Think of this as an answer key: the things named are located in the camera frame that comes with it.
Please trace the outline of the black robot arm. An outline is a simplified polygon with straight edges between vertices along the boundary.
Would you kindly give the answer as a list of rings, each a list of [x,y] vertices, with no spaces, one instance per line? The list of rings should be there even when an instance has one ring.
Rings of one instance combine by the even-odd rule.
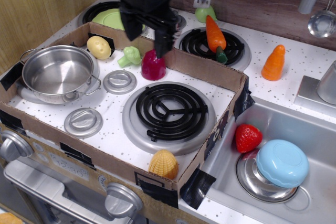
[[[177,15],[171,0],[120,0],[119,10],[130,41],[142,34],[142,26],[154,30],[154,49],[158,58],[172,50],[177,33]]]

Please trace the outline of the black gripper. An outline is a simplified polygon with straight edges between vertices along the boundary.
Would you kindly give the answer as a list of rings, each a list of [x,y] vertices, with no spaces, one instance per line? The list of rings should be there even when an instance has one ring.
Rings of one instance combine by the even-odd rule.
[[[143,32],[144,25],[155,30],[154,49],[157,58],[172,50],[179,37],[177,17],[171,0],[120,0],[119,10],[125,33],[130,41]]]

